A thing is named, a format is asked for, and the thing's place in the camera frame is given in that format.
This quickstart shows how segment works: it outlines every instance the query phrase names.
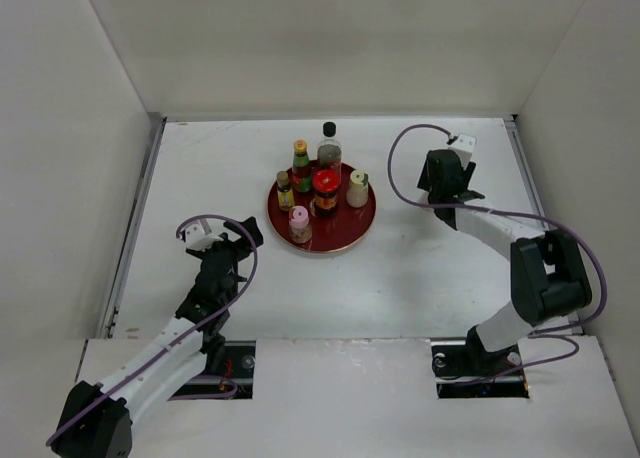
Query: small brown bottle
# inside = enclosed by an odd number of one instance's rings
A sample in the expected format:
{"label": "small brown bottle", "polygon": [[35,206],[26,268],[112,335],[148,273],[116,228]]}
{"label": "small brown bottle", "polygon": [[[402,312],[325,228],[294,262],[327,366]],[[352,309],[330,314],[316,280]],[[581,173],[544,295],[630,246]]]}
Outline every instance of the small brown bottle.
{"label": "small brown bottle", "polygon": [[278,183],[278,205],[282,211],[289,211],[291,207],[295,206],[289,175],[286,171],[279,171],[276,175],[276,181]]}

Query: white bottle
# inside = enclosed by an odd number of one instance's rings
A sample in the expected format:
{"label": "white bottle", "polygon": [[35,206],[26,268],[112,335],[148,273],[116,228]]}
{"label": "white bottle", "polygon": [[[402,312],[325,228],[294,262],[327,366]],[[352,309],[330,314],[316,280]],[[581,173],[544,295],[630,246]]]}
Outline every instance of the white bottle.
{"label": "white bottle", "polygon": [[362,208],[369,200],[369,175],[362,170],[354,170],[349,177],[347,203],[354,208]]}

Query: bottle with green label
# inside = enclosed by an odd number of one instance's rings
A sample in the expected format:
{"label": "bottle with green label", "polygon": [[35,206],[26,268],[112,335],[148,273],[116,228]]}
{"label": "bottle with green label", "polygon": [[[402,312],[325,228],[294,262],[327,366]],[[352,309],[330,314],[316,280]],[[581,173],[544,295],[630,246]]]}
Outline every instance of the bottle with green label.
{"label": "bottle with green label", "polygon": [[297,140],[293,143],[293,167],[291,168],[291,181],[293,188],[298,193],[311,191],[311,162],[307,153],[307,142]]}

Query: jar with red lid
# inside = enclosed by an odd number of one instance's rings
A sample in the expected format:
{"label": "jar with red lid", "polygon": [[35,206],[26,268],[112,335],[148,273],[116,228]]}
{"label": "jar with red lid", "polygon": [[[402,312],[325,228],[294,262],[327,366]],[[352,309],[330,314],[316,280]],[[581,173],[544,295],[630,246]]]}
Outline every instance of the jar with red lid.
{"label": "jar with red lid", "polygon": [[315,212],[318,216],[330,216],[338,208],[340,177],[333,170],[320,170],[313,177]]}

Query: purple cable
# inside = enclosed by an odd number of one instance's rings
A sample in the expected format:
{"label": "purple cable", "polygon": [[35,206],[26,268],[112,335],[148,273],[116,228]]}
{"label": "purple cable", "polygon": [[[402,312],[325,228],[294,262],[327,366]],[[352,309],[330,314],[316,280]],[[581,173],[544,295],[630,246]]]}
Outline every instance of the purple cable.
{"label": "purple cable", "polygon": [[172,396],[169,398],[169,401],[189,401],[189,400],[224,400],[225,398],[232,398],[235,396],[238,391],[238,385],[235,381],[230,378],[225,378],[224,376],[214,376],[208,375],[207,379],[209,380],[220,380],[221,382],[226,381],[229,385],[231,385],[231,390],[226,391],[224,393],[217,394],[206,394],[206,395],[182,395],[182,396]]}
{"label": "purple cable", "polygon": [[581,319],[578,318],[578,321],[575,323],[569,323],[567,325],[562,325],[562,326],[554,326],[551,328],[544,328],[541,330],[535,330],[532,332],[532,334],[529,336],[530,338],[557,338],[563,341],[567,341],[572,343],[576,348],[573,352],[567,354],[567,355],[562,355],[562,356],[558,356],[558,357],[554,357],[554,358],[548,358],[546,360],[539,360],[539,361],[534,361],[531,363],[528,363],[526,365],[519,365],[513,368],[510,368],[509,370],[503,371],[502,373],[497,374],[496,376],[492,376],[490,378],[485,378],[485,379],[481,379],[481,380],[474,380],[471,382],[467,382],[467,383],[461,383],[460,385],[474,385],[474,384],[479,384],[479,383],[485,383],[487,381],[491,381],[495,378],[498,378],[500,376],[504,376],[504,375],[508,375],[510,373],[515,373],[516,371],[519,371],[523,368],[528,368],[530,366],[535,366],[535,365],[541,365],[543,363],[550,363],[553,361],[558,361],[558,360],[562,360],[565,358],[569,358],[573,355],[575,355],[578,350],[580,349],[579,345],[564,336],[557,336],[557,335],[544,335],[543,333],[551,333],[551,332],[555,332],[555,331],[564,331],[564,330],[568,330],[571,329],[575,326],[584,326],[587,325],[589,323],[591,323],[593,320],[595,320],[596,318],[598,318],[602,312],[604,311],[606,305],[607,305],[607,299],[608,299],[608,288],[607,288],[607,280],[605,278],[604,275],[604,270],[602,269],[602,265],[600,264],[600,261],[598,260],[598,258],[596,257],[595,253],[593,252],[593,250],[591,249],[591,247],[589,247],[589,245],[575,232],[573,231],[571,228],[569,228],[567,225],[565,225],[564,223],[561,223],[560,221],[554,220],[553,218],[547,218],[545,216],[540,216],[540,215],[536,215],[533,213],[523,213],[523,212],[519,212],[519,211],[502,211],[502,210],[494,210],[491,208],[485,208],[483,206],[474,206],[474,205],[464,205],[464,204],[460,204],[460,203],[451,203],[451,204],[429,204],[429,203],[420,203],[417,201],[413,201],[410,200],[409,198],[405,197],[402,193],[400,193],[400,190],[398,189],[398,187],[395,184],[395,181],[393,180],[393,175],[391,173],[391,163],[393,160],[393,154],[398,146],[398,143],[400,142],[400,140],[410,131],[412,130],[416,130],[416,129],[420,129],[420,128],[426,128],[426,129],[431,129],[431,130],[436,130],[439,131],[441,133],[444,133],[445,135],[447,135],[448,138],[452,138],[452,133],[445,129],[442,128],[440,126],[436,126],[436,125],[430,125],[430,124],[418,124],[418,125],[412,125],[409,126],[407,128],[405,128],[404,130],[402,130],[400,132],[400,134],[398,135],[398,137],[395,139],[395,141],[393,142],[393,145],[391,146],[391,150],[389,151],[389,157],[387,159],[387,176],[389,177],[389,184],[391,185],[391,188],[393,189],[393,192],[396,194],[396,196],[398,198],[400,198],[402,201],[404,201],[405,203],[409,204],[409,205],[413,205],[413,206],[417,206],[420,208],[429,208],[429,209],[433,209],[433,210],[437,210],[437,209],[444,209],[444,208],[459,208],[459,209],[463,209],[463,210],[471,210],[471,211],[480,211],[480,212],[484,212],[484,213],[492,213],[494,215],[497,216],[506,216],[506,217],[513,217],[513,218],[526,218],[526,219],[530,219],[530,220],[537,220],[537,221],[542,221],[545,223],[548,223],[564,232],[566,232],[567,234],[569,234],[574,240],[576,240],[576,242],[580,245],[580,248],[582,248],[584,250],[584,252],[587,254],[587,256],[589,257],[589,259],[591,260],[591,263],[593,264],[593,267],[596,271],[596,274],[598,276],[598,282],[600,285],[600,302],[598,303],[598,307],[595,309],[595,311],[588,316],[587,318]]}
{"label": "purple cable", "polygon": [[546,363],[553,363],[554,361],[560,361],[560,360],[564,360],[566,358],[571,358],[572,356],[577,355],[578,352],[580,351],[580,345],[577,342],[573,341],[571,338],[568,338],[566,336],[562,336],[562,335],[531,335],[531,336],[529,336],[530,340],[537,340],[537,339],[540,339],[540,338],[553,338],[553,339],[556,339],[556,340],[566,341],[567,343],[571,343],[573,345],[573,350],[571,350],[569,353],[565,353],[564,355],[554,356],[553,358],[545,358],[544,360],[537,360],[537,361],[532,361],[530,363],[523,363],[521,365],[509,368],[508,370],[501,371],[500,373],[496,373],[495,375],[490,376],[488,378],[479,378],[477,380],[457,382],[457,383],[454,383],[453,386],[482,385],[484,383],[488,383],[490,381],[493,381],[496,378],[500,378],[502,376],[510,375],[510,374],[515,373],[517,371],[524,370],[525,368],[530,368],[532,366],[538,366],[538,365],[544,365]]}
{"label": "purple cable", "polygon": [[[204,320],[196,323],[191,328],[189,328],[187,331],[185,331],[180,336],[178,336],[176,339],[174,339],[171,343],[169,343],[169,349],[173,348],[174,346],[176,346],[180,341],[185,339],[187,336],[189,336],[194,331],[199,330],[200,328],[205,326],[207,323],[209,323],[212,320],[216,319],[218,316],[220,316],[225,311],[227,311],[236,301],[238,301],[238,299],[249,288],[249,285],[253,281],[253,277],[255,276],[256,270],[258,268],[258,247],[256,246],[256,242],[254,241],[254,239],[251,236],[251,234],[247,231],[247,229],[244,226],[242,226],[242,224],[238,223],[235,220],[232,220],[231,218],[227,218],[227,217],[221,216],[221,215],[206,215],[206,214],[205,215],[194,216],[192,218],[189,218],[188,220],[183,221],[178,226],[178,229],[176,230],[176,238],[180,238],[180,233],[182,232],[182,229],[186,225],[188,225],[189,223],[192,223],[194,221],[198,221],[198,220],[202,220],[202,219],[228,221],[229,223],[235,225],[238,228],[238,230],[240,230],[242,232],[242,234],[249,240],[249,243],[251,244],[251,251],[253,252],[253,256],[254,256],[253,267],[251,268],[251,273],[249,274],[249,278],[247,278],[247,282],[242,287],[242,290],[240,290],[238,292],[238,294],[231,301],[229,301],[229,303],[227,303],[225,306],[223,306],[218,311],[216,311],[212,315],[208,316]],[[107,398],[109,398],[115,392],[117,392],[118,390],[122,389],[123,387],[125,387],[126,385],[131,383],[133,380],[135,380],[138,376],[140,376],[142,373],[144,373],[146,370],[148,370],[151,366],[153,366],[154,363],[156,363],[160,358],[162,358],[168,352],[169,352],[169,350],[167,348],[163,348],[153,358],[151,358],[149,361],[147,361],[144,365],[142,365],[140,368],[138,368],[132,374],[127,376],[127,378],[125,378],[120,383],[118,383],[113,388],[111,388],[109,391],[104,393],[100,398],[97,398],[96,400],[94,400],[85,409],[80,411],[77,415],[75,415],[73,418],[71,418],[69,421],[67,421],[64,425],[62,425],[60,428],[58,428],[56,430],[56,432],[53,435],[51,435],[51,437],[47,440],[46,445],[47,446],[51,446],[54,441],[56,441],[58,438],[60,438],[64,433],[69,431],[73,426],[75,426],[85,416],[87,416],[89,413],[91,413],[93,410],[95,410],[98,406],[100,406],[102,403],[104,403]]]}

